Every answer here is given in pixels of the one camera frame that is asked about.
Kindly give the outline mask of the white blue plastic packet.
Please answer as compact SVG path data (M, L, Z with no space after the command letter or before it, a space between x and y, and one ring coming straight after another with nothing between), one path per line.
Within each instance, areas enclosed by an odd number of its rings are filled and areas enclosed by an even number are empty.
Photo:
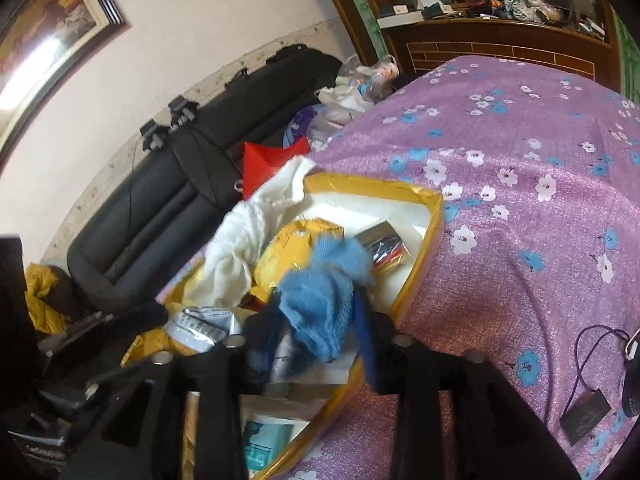
M227 309L185 308L167 322L165 332L178 344L204 353L228 337L242 333L242 323Z

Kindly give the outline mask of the yellow cloth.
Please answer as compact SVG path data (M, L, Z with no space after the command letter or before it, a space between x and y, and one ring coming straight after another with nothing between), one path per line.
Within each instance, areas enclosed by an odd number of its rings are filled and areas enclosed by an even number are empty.
M152 354L160 351L174 352L179 356L193 356L195 354L194 350L172 339L171 336L166 333L166 330L157 327L134 338L134 341L122 356L120 366L126 367L143 361L149 356L152 356Z

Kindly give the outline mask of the white cloth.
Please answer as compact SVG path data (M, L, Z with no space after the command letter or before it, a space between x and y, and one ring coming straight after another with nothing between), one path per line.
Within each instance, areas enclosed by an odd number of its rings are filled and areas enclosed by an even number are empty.
M252 287L252 272L282 218L304 196L304 179L316 163L297 155L248 200L224 216L205 247L204 262L184 286L183 302L193 307L234 308Z

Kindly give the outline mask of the blue cloth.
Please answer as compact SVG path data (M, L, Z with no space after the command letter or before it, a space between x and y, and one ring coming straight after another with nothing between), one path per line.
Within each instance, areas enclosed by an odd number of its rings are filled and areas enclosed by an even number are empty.
M322 235L308 264L280 281L279 310L293 339L318 361L340 356L352 322L355 289L372 283L371 272L371 255L355 237Z

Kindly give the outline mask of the orange yellow packet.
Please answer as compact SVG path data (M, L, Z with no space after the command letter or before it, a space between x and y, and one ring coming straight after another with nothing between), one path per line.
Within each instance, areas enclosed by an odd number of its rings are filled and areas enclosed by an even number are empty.
M344 237L344 229L324 219L296 219L280 229L262 252L253 271L250 294L265 304L288 271L308 266L322 236Z

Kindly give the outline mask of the white desiccant pouch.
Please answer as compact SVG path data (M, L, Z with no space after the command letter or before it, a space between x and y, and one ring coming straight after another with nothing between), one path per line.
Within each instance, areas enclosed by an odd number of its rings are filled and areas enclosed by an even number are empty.
M292 382L302 385L344 385L348 382L350 369L357 356L357 343L352 335L343 342L340 355L330 361L321 362L302 344L296 342L287 328L274 354L270 384Z

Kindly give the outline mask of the bag of coloured tubing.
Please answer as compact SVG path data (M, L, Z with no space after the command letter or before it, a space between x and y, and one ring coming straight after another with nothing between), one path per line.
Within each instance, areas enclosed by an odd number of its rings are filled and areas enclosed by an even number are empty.
M372 271L378 275L389 274L410 257L404 240L388 221L358 233L356 240L371 256Z

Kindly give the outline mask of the black bag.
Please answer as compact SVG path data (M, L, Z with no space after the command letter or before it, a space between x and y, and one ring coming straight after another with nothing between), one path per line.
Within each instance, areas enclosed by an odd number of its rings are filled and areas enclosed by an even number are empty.
M240 200L245 143L281 146L288 123L341 66L294 44L254 72L239 70L203 106L175 98L178 125L153 127L162 147L129 167L70 244L67 267L88 303L115 311L154 299Z

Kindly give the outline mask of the yellow cardboard box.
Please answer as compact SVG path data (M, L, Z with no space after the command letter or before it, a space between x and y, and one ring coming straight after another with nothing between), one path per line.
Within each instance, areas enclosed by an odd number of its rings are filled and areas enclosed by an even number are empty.
M304 197L280 214L279 226L292 221L323 219L341 226L346 236L388 223L408 247L398 269L379 276L371 304L398 322L405 315L442 238L442 200L428 188L346 174L310 174ZM360 390L366 369L355 336L348 336L340 357L316 363L291 379L276 377L261 396L244 396L243 422L294 427L288 446L264 466L250 465L253 479L287 474L311 450L341 410Z

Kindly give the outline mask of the purple floral tablecloth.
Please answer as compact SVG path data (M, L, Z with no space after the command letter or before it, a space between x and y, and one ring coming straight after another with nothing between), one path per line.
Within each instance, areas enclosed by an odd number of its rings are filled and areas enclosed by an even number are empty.
M351 122L317 162L441 192L445 234L410 332L486 351L552 434L567 402L599 389L610 411L567 447L570 460L584 479L638 463L620 354L639 325L637 100L462 56Z

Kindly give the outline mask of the red bag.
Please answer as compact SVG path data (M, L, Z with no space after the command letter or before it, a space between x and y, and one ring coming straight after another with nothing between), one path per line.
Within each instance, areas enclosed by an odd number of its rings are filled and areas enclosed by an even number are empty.
M307 155L309 152L310 147L305 138L298 139L288 148L270 148L262 144L245 142L242 182L244 200L250 198L288 160L297 155Z

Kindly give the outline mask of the framed picture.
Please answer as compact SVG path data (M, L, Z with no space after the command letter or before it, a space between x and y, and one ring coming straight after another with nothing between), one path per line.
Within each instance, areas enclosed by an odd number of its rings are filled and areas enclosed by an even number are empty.
M126 22L115 0L1 0L1 165L60 84Z

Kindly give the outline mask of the white plastic bags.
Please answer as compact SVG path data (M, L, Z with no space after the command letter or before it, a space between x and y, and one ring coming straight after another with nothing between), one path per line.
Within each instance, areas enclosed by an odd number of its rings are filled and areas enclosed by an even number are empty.
M316 91L320 110L306 130L311 151L324 150L346 125L390 96L398 76L391 55L371 66L363 65L356 54L350 56L338 70L334 85Z

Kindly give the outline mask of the wooden cabinet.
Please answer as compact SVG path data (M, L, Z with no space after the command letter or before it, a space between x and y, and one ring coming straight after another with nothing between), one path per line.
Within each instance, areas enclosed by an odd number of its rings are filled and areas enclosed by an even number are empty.
M606 0L598 21L602 39L566 27L501 18L445 18L382 29L382 11L397 0L332 0L360 60L393 55L403 73L425 73L458 55L531 62L584 76L620 90L620 54L613 10Z

